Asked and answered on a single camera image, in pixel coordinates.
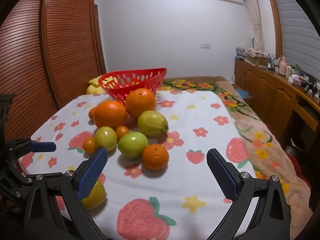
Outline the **large orange front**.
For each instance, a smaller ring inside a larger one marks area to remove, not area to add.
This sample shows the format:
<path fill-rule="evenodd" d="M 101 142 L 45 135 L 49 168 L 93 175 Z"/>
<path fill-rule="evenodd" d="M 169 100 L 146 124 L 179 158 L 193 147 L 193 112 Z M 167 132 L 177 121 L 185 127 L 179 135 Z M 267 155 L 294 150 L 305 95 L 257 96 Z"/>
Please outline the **large orange front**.
<path fill-rule="evenodd" d="M 127 110 L 122 103 L 104 101 L 97 106 L 94 112 L 94 123 L 97 128 L 107 126 L 116 129 L 126 124 L 127 116 Z"/>

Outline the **large orange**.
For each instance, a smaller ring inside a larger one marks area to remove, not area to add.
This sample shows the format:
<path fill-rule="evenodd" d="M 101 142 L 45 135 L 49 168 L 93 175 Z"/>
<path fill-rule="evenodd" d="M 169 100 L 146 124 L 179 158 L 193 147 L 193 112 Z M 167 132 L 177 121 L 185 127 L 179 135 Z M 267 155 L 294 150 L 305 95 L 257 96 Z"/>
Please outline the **large orange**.
<path fill-rule="evenodd" d="M 146 88 L 132 91 L 125 100 L 127 112 L 134 119 L 138 119 L 144 111 L 154 111 L 156 105 L 155 95 Z"/>
<path fill-rule="evenodd" d="M 97 128 L 107 126 L 116 129 L 126 124 L 127 116 L 127 110 L 122 103 L 104 101 L 97 106 L 94 112 L 94 123 Z"/>

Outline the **yellow guava near gripper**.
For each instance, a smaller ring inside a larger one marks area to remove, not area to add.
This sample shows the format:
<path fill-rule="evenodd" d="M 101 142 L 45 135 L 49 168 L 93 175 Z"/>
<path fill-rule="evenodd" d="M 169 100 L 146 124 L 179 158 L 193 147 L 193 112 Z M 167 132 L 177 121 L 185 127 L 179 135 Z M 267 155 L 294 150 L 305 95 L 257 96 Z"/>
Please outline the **yellow guava near gripper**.
<path fill-rule="evenodd" d="M 82 200 L 82 204 L 86 210 L 93 210 L 106 200 L 106 196 L 104 185 L 98 179 L 89 196 Z"/>

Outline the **small kumquat left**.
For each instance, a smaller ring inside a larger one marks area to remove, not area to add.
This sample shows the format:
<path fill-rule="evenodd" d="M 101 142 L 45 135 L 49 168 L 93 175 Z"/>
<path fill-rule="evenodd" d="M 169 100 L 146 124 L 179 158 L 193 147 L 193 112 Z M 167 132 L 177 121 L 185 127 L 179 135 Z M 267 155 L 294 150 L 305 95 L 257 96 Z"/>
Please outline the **small kumquat left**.
<path fill-rule="evenodd" d="M 85 153 L 93 154 L 97 149 L 97 146 L 95 144 L 95 138 L 94 137 L 86 138 L 82 144 L 82 148 Z"/>

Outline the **floral brown bed blanket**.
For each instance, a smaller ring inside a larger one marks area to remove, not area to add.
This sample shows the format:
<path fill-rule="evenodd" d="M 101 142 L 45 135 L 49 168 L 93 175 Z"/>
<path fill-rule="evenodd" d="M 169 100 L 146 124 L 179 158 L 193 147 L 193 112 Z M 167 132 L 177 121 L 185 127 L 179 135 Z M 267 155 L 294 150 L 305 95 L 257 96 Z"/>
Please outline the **floral brown bed blanket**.
<path fill-rule="evenodd" d="M 206 90 L 212 91 L 221 99 L 235 120 L 242 145 L 246 148 L 256 176 L 267 179 L 271 175 L 277 175 L 280 178 L 291 215 L 290 238 L 295 239 L 313 214 L 309 207 L 310 183 L 303 176 L 298 161 L 283 150 L 269 127 L 235 90 L 235 85 L 220 76 L 200 76 L 166 79 L 161 89 L 172 92 L 185 90 L 190 93 Z"/>

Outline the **green tomato left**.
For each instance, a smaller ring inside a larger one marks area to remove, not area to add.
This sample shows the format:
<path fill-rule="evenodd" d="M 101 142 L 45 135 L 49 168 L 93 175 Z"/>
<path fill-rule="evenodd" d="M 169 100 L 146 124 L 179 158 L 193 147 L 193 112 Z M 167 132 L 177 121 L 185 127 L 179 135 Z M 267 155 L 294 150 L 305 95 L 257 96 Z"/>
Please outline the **green tomato left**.
<path fill-rule="evenodd" d="M 97 147 L 105 148 L 108 152 L 112 151 L 118 142 L 115 130 L 108 126 L 103 126 L 97 129 L 94 138 L 95 145 Z"/>

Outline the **green tomato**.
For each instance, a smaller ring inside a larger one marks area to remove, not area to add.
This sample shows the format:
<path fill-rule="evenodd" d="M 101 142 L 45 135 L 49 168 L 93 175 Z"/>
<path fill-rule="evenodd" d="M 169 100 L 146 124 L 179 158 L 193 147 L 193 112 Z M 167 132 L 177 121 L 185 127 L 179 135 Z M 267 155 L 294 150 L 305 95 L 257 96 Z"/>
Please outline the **green tomato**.
<path fill-rule="evenodd" d="M 105 148 L 108 152 L 112 151 L 118 142 L 115 130 L 108 126 L 103 126 L 97 129 L 94 138 L 95 145 L 97 147 Z"/>
<path fill-rule="evenodd" d="M 127 159 L 138 159 L 149 145 L 147 137 L 140 132 L 129 132 L 118 142 L 118 150 Z"/>

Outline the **green tomato right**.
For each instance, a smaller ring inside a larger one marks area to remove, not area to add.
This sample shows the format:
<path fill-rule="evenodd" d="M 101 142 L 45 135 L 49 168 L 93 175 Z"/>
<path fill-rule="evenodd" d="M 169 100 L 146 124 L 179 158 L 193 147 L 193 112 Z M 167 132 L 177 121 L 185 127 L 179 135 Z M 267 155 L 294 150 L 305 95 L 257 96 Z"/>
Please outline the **green tomato right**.
<path fill-rule="evenodd" d="M 129 132 L 118 142 L 118 150 L 127 159 L 138 159 L 149 145 L 147 137 L 140 132 Z"/>

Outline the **small kumquat middle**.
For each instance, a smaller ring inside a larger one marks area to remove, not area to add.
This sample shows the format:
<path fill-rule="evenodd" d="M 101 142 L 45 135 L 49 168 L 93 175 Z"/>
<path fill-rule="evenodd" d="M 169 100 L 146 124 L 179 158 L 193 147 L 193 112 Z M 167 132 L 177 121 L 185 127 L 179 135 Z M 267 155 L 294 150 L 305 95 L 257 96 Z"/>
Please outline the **small kumquat middle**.
<path fill-rule="evenodd" d="M 116 128 L 116 134 L 119 140 L 129 132 L 130 130 L 126 126 L 119 126 Z"/>

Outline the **small kumquat behind orange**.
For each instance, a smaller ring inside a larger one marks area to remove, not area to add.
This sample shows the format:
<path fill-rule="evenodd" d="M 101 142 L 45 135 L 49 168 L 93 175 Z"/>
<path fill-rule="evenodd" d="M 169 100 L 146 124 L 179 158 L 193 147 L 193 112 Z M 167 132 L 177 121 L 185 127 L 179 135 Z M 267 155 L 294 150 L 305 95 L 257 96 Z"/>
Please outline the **small kumquat behind orange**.
<path fill-rule="evenodd" d="M 89 119 L 90 119 L 91 121 L 94 121 L 94 113 L 95 113 L 95 110 L 96 110 L 96 109 L 97 109 L 96 107 L 93 107 L 93 108 L 89 111 L 89 113 L 88 113 Z"/>

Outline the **medium orange mandarin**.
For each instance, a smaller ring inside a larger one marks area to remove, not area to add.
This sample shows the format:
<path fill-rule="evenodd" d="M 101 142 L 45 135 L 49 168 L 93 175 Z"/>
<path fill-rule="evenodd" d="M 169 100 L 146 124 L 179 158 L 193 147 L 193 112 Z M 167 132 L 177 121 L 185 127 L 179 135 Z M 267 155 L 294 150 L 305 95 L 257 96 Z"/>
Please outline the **medium orange mandarin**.
<path fill-rule="evenodd" d="M 169 162 L 169 153 L 167 149 L 160 144 L 147 146 L 142 153 L 143 165 L 153 171 L 159 171 Z"/>

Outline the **yellow plush toy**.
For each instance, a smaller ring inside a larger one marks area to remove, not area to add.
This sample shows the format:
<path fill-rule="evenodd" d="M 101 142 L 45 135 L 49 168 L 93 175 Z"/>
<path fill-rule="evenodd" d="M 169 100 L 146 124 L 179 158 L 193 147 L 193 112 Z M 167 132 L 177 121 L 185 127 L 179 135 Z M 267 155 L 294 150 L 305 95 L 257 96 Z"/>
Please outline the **yellow plush toy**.
<path fill-rule="evenodd" d="M 93 94 L 106 94 L 106 92 L 104 91 L 104 89 L 99 85 L 98 80 L 101 78 L 101 76 L 96 77 L 94 79 L 91 79 L 88 84 L 88 88 L 86 91 L 87 95 L 93 95 Z"/>

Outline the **wooden sideboard cabinet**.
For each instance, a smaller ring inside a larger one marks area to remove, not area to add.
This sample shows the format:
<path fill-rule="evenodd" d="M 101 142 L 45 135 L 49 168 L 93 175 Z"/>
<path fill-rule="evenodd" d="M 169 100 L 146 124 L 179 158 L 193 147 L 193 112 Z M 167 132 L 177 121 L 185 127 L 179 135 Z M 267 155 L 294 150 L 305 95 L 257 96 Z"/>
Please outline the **wooden sideboard cabinet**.
<path fill-rule="evenodd" d="M 319 139 L 319 101 L 285 77 L 234 61 L 235 83 L 252 97 L 251 108 L 282 146 L 301 139 L 310 148 Z"/>

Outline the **green guava fruit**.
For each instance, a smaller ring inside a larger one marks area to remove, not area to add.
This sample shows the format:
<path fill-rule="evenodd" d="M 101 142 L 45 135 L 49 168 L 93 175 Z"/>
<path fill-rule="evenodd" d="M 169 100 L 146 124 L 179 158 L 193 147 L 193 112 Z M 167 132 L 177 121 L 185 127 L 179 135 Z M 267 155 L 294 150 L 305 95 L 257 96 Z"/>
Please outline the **green guava fruit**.
<path fill-rule="evenodd" d="M 144 111 L 137 120 L 137 128 L 145 136 L 156 138 L 167 133 L 169 124 L 161 113 L 157 111 Z"/>

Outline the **brown louvered wardrobe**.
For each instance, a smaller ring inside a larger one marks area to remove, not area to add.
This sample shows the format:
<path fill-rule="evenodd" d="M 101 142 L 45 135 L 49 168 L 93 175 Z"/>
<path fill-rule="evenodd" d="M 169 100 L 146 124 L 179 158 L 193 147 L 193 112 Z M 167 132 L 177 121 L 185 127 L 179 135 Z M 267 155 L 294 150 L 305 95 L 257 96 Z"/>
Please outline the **brown louvered wardrobe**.
<path fill-rule="evenodd" d="M 105 72 L 94 0 L 18 0 L 1 25 L 6 139 L 31 136 Z"/>

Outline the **red plastic perforated basket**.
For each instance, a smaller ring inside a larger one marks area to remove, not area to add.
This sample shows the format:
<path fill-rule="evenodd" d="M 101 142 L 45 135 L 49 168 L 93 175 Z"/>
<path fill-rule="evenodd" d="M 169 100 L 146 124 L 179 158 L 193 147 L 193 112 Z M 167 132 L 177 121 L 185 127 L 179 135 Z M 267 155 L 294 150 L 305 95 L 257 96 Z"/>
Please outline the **red plastic perforated basket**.
<path fill-rule="evenodd" d="M 167 68 L 118 70 L 99 77 L 98 84 L 111 98 L 124 104 L 127 96 L 139 88 L 156 94 L 166 73 Z"/>

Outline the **pink bottle on cabinet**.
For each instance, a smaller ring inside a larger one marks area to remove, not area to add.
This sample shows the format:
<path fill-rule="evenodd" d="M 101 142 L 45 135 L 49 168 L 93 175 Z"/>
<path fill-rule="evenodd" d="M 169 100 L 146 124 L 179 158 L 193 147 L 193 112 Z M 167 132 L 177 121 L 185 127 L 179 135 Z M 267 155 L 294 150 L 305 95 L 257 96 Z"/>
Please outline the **pink bottle on cabinet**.
<path fill-rule="evenodd" d="M 286 69 L 287 69 L 287 60 L 286 60 L 286 57 L 281 56 L 281 57 L 278 59 L 278 67 L 279 67 L 278 74 L 280 74 L 280 75 L 282 75 L 282 76 L 286 76 Z"/>

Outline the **window roller blind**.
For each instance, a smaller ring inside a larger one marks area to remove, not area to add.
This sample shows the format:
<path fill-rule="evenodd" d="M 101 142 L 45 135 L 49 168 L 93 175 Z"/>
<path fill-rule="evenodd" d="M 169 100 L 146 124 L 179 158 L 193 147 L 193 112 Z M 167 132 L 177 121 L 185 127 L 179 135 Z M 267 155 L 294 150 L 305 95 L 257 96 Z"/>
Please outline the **window roller blind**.
<path fill-rule="evenodd" d="M 283 56 L 291 66 L 319 79 L 319 35 L 295 0 L 276 0 L 283 41 Z"/>

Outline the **beige curtain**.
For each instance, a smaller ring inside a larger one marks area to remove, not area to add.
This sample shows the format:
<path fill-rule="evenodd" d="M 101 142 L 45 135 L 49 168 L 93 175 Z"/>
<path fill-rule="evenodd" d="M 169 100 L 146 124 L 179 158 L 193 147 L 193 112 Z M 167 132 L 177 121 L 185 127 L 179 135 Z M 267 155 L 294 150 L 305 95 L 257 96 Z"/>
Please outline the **beige curtain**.
<path fill-rule="evenodd" d="M 253 26 L 253 47 L 257 50 L 265 50 L 261 14 L 258 0 L 245 0 L 252 26 Z"/>

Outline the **white wall switch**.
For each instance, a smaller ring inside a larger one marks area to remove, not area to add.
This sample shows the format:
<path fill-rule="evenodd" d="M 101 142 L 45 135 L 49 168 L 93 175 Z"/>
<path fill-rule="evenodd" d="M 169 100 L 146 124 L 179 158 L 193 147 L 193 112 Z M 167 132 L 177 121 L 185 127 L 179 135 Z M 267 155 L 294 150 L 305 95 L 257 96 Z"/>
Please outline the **white wall switch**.
<path fill-rule="evenodd" d="M 202 48 L 202 49 L 210 49 L 210 44 L 208 44 L 208 43 L 202 43 L 202 44 L 201 44 L 201 48 Z"/>

